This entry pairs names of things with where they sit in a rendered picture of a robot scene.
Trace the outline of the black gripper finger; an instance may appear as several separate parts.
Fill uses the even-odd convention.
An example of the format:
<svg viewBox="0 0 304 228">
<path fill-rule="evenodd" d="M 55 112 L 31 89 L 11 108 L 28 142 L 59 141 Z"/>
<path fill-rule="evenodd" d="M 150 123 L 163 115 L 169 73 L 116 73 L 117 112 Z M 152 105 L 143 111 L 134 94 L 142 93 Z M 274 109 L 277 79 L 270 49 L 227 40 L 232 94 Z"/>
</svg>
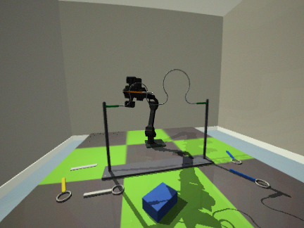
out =
<svg viewBox="0 0 304 228">
<path fill-rule="evenodd" d="M 130 87 L 131 87 L 131 86 L 126 85 L 125 88 L 123 89 L 123 91 L 129 91 L 129 88 L 130 88 Z M 134 86 L 132 86 L 132 87 L 130 88 L 130 91 L 134 91 Z"/>
<path fill-rule="evenodd" d="M 130 99 L 130 95 L 131 95 L 131 99 L 134 98 L 134 94 L 130 94 L 130 95 L 129 95 L 129 92 L 123 91 L 123 94 L 125 95 L 125 98 L 126 98 L 126 99 Z"/>
</svg>

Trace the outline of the blue box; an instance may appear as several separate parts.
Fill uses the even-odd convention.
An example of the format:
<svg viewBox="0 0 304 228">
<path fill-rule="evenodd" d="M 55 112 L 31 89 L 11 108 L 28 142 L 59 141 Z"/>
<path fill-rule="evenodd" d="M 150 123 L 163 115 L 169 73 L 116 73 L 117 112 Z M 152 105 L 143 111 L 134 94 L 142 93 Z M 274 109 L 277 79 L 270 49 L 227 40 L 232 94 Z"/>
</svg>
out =
<svg viewBox="0 0 304 228">
<path fill-rule="evenodd" d="M 162 182 L 142 197 L 142 209 L 159 223 L 176 202 L 177 191 Z"/>
</svg>

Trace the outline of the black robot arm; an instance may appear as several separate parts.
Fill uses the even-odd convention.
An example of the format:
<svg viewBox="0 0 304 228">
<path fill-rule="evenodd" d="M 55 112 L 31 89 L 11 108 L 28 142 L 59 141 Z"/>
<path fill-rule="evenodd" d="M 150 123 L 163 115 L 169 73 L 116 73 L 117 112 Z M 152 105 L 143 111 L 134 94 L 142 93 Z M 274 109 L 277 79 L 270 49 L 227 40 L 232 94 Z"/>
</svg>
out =
<svg viewBox="0 0 304 228">
<path fill-rule="evenodd" d="M 142 92 L 147 92 L 145 87 L 141 87 L 140 83 L 134 84 L 136 91 L 142 91 Z M 141 93 L 136 93 L 136 96 L 134 98 L 137 98 L 137 101 L 143 101 L 143 99 L 146 99 L 147 94 L 141 94 Z M 148 94 L 147 98 L 149 99 L 149 108 L 151 109 L 150 116 L 149 116 L 149 122 L 148 126 L 145 129 L 145 135 L 148 137 L 148 144 L 155 144 L 154 142 L 154 137 L 156 137 L 156 132 L 154 129 L 154 119 L 155 119 L 155 114 L 156 110 L 158 109 L 158 105 L 151 105 L 151 104 L 159 104 L 157 98 L 155 95 Z M 150 101 L 150 99 L 153 99 L 154 101 Z"/>
</svg>

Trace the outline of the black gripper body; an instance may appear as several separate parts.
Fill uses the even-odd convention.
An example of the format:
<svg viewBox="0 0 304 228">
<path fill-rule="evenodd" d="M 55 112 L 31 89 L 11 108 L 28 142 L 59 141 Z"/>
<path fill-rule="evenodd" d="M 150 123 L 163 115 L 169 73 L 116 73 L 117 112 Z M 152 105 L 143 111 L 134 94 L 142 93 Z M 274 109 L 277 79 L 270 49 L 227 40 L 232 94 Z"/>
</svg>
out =
<svg viewBox="0 0 304 228">
<path fill-rule="evenodd" d="M 136 82 L 137 82 L 136 77 L 126 77 L 126 83 L 128 83 L 129 86 L 133 86 L 133 84 L 136 83 Z M 136 96 L 136 93 L 131 93 L 131 94 L 134 94 L 134 96 Z M 130 99 L 129 99 L 128 101 L 125 101 L 125 105 L 127 105 L 125 107 L 134 108 L 135 107 L 135 101 L 133 101 L 133 99 L 131 99 L 131 101 L 130 101 Z"/>
</svg>

